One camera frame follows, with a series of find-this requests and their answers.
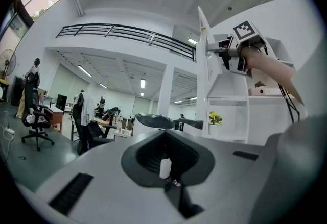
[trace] black slot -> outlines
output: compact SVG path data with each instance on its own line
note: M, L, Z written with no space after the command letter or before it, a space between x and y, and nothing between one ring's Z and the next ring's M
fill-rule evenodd
M252 160L255 161L259 157L259 154L256 153L249 153L249 152L244 152L244 151L235 151L233 155L242 157L244 159Z
M49 205L60 213L67 215L92 179L93 176L91 175L84 173L77 174Z

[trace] balcony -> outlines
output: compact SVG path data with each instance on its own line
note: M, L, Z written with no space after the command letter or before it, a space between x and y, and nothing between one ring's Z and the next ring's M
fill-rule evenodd
M177 54L195 62L195 47L149 30L112 23L84 23L64 26L56 36L101 36L137 41Z

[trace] standing fan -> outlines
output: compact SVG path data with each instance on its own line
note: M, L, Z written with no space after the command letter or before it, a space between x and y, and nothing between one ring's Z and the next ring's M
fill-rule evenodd
M16 67L16 56L15 53L10 50L4 50L0 54L0 77L4 79L10 75Z

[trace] ceiling light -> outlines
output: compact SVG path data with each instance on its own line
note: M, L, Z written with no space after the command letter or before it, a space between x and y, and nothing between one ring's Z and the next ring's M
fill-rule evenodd
M107 86L104 86L102 83L99 83L99 84L100 84L100 86L102 86L103 88L108 89L108 87L107 87Z
M142 88L142 89L145 88L145 79L141 79L141 88Z
M85 70L81 65L79 65L78 68L80 68L82 72L84 72L87 76L92 77L92 75L87 70Z
M193 39L189 39L189 42L192 43L192 44L197 44L198 42L197 41L194 41Z

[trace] gray floor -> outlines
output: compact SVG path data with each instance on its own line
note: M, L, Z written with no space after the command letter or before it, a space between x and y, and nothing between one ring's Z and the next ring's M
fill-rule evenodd
M10 144L7 167L17 182L35 191L48 177L78 156L77 142L71 142L70 137L65 137L51 128L45 129L55 145L39 139L41 151L38 152L36 138L27 139L25 143L21 142L21 137L28 135L31 128L25 127L21 120L9 116L15 114L17 109L17 106L7 103L0 104L0 125L6 127L9 119L10 128L15 131L15 139ZM0 135L1 147L6 154L8 142L2 134Z

